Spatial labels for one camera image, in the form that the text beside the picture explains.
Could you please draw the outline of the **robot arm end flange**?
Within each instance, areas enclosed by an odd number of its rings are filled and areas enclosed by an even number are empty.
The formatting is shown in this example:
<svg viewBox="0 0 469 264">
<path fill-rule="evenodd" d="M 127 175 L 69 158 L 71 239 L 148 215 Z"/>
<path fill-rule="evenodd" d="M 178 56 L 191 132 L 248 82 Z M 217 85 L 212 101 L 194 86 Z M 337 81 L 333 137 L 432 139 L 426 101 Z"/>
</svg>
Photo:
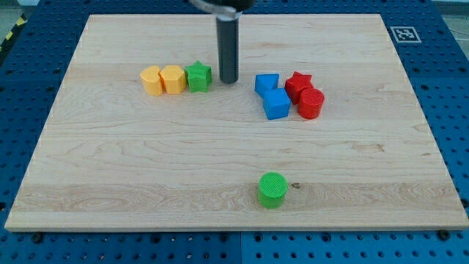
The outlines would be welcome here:
<svg viewBox="0 0 469 264">
<path fill-rule="evenodd" d="M 196 9 L 213 14 L 222 20 L 238 19 L 254 6 L 256 0 L 188 0 Z"/>
</svg>

